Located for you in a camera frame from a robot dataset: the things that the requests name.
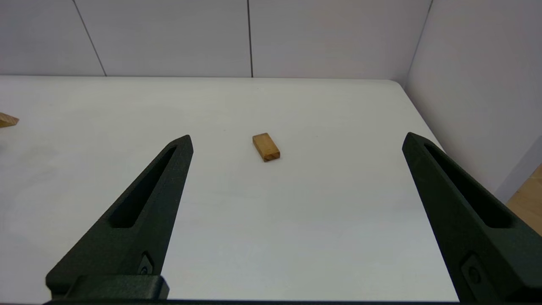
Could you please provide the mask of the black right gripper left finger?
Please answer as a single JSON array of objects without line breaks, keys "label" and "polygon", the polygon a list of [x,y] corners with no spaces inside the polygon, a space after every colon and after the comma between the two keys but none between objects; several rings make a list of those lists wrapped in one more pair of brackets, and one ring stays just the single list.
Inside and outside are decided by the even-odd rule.
[{"label": "black right gripper left finger", "polygon": [[193,155],[171,141],[46,275],[52,299],[166,299],[161,276]]}]

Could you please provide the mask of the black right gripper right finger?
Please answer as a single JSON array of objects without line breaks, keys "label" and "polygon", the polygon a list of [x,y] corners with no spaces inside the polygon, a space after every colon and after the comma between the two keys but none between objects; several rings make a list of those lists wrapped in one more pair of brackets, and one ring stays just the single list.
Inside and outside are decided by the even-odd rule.
[{"label": "black right gripper right finger", "polygon": [[432,141],[401,149],[459,301],[540,305],[541,236]]}]

